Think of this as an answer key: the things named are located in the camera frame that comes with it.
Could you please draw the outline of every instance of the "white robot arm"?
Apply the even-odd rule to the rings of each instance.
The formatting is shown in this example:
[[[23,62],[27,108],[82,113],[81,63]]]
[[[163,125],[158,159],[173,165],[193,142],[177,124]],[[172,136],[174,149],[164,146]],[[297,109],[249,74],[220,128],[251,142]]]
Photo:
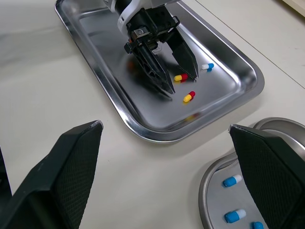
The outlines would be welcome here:
[[[126,24],[139,12],[141,8],[150,9],[173,3],[179,0],[104,0],[108,8],[113,12],[119,13],[118,28],[121,33],[128,33]]]
[[[104,0],[112,12],[119,14],[118,28],[129,37],[124,48],[133,54],[146,75],[159,88],[175,93],[166,63],[153,50],[167,43],[180,68],[191,78],[198,77],[195,55],[177,30],[180,21],[172,17],[165,4],[178,0]]]

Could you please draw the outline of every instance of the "stainless steel tray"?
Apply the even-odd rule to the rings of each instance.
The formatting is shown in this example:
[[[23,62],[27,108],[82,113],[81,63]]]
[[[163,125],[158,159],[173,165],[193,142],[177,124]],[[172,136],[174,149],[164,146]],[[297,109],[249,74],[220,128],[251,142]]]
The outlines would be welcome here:
[[[285,118],[267,118],[254,128],[282,137],[305,160],[305,126]],[[230,188],[222,182],[231,176],[242,174],[236,153],[215,161],[204,174],[199,189],[199,212],[204,229],[250,229],[251,222],[260,221],[268,229],[257,209],[244,181]],[[245,209],[247,216],[233,224],[227,224],[224,215],[236,209]]]
[[[133,56],[126,54],[128,38],[117,28],[118,16],[102,0],[58,0],[55,9],[124,123],[147,140],[181,140],[263,90],[259,68],[184,3],[167,9],[180,19],[178,30],[198,66],[213,62],[215,67],[200,70],[196,82],[174,84],[173,95],[148,83]],[[167,44],[160,44],[156,54],[166,61],[172,79],[182,73]],[[190,91],[196,97],[184,104]]]

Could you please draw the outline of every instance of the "table surface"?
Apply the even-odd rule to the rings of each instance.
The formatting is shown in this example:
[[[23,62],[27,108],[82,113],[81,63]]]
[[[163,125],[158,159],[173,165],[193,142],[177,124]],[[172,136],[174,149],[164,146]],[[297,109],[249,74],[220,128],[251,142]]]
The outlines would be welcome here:
[[[305,89],[298,79],[199,3],[185,2],[260,67],[263,92],[181,142],[143,141],[123,124],[65,29],[57,21],[46,26],[56,15],[48,12],[49,1],[41,3],[50,14],[46,23],[35,21],[28,31],[7,28],[0,40],[0,144],[13,192],[63,132],[100,119],[100,153],[80,228],[202,229],[199,183],[208,166],[232,150],[229,125],[271,116],[305,124]]]
[[[305,88],[305,17],[282,0],[198,2]]]

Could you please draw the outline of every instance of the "pill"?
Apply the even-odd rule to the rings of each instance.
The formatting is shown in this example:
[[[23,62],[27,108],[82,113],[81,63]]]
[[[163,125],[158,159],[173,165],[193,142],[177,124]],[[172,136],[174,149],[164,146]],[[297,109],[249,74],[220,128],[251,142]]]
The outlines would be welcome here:
[[[203,64],[201,69],[205,70],[205,69],[212,69],[214,68],[214,64],[213,63],[209,63],[209,64]]]
[[[188,78],[188,75],[185,74],[185,73],[183,73],[183,74],[181,74],[181,75],[175,76],[175,77],[174,77],[174,80],[175,80],[175,81],[180,81],[180,80],[186,80],[187,78]]]
[[[235,223],[238,220],[244,218],[246,215],[247,214],[246,214],[245,210],[239,209],[239,210],[232,211],[232,212],[225,214],[224,218],[225,218],[225,221],[227,221],[227,223]]]
[[[264,229],[264,226],[261,222],[254,222],[253,229]]]
[[[187,103],[188,101],[193,99],[195,97],[195,95],[196,95],[196,93],[191,91],[190,93],[188,93],[188,95],[186,97],[184,97],[183,101]]]
[[[241,175],[235,175],[233,177],[229,177],[226,180],[224,180],[223,184],[226,187],[231,187],[233,185],[236,185],[238,182],[240,182],[242,180],[242,176]]]

